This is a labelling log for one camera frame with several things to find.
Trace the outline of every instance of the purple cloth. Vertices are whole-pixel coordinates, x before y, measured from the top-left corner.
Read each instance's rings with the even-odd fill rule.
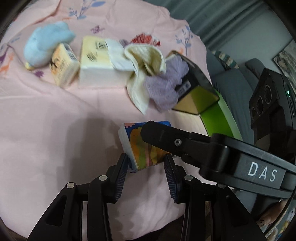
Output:
[[[144,87],[160,112],[170,110],[177,104],[178,96],[175,87],[182,84],[182,78],[188,70],[187,63],[177,55],[166,61],[165,74],[146,77]]]

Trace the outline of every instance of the framed picture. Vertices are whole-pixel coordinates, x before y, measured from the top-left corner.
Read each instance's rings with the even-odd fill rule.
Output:
[[[296,93],[296,43],[292,40],[277,56],[273,58],[274,62],[288,78],[290,84]]]

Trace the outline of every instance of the blue branch print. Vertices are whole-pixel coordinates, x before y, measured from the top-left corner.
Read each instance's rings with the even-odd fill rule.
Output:
[[[106,2],[105,1],[97,1],[97,0],[82,0],[83,1],[83,5],[80,9],[80,13],[78,14],[77,10],[74,10],[73,8],[69,8],[69,17],[71,16],[75,16],[77,18],[77,20],[79,19],[84,19],[86,18],[86,15],[84,15],[84,13],[91,7],[99,7],[104,5]]]
[[[184,45],[184,47],[185,47],[185,54],[187,56],[188,48],[191,47],[191,43],[189,43],[189,40],[193,38],[193,35],[192,35],[192,32],[190,31],[189,26],[186,25],[185,27],[186,27],[186,30],[187,31],[185,31],[184,29],[182,29],[184,40],[183,39],[180,39],[177,35],[175,37],[176,37],[177,44],[183,44]]]

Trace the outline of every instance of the silver screw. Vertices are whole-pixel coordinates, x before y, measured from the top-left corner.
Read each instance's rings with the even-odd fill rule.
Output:
[[[99,176],[100,181],[106,181],[107,179],[108,179],[108,177],[106,175]]]
[[[222,189],[223,189],[223,188],[226,188],[226,186],[225,186],[224,184],[220,184],[220,183],[218,184],[218,187],[220,187],[220,188],[222,188]]]
[[[184,179],[185,179],[186,181],[192,181],[192,180],[193,180],[193,176],[191,176],[191,175],[186,175],[186,176],[184,177]]]
[[[68,183],[68,184],[67,184],[67,188],[69,188],[69,189],[73,188],[74,186],[75,186],[74,183]]]
[[[181,146],[182,145],[182,141],[180,139],[176,139],[174,143],[175,143],[175,146]]]

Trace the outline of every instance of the white sticker label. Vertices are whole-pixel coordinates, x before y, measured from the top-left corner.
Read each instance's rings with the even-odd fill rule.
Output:
[[[186,93],[186,91],[188,91],[191,88],[191,84],[189,82],[189,80],[185,81],[181,87],[177,90],[177,96],[178,99],[184,94]]]

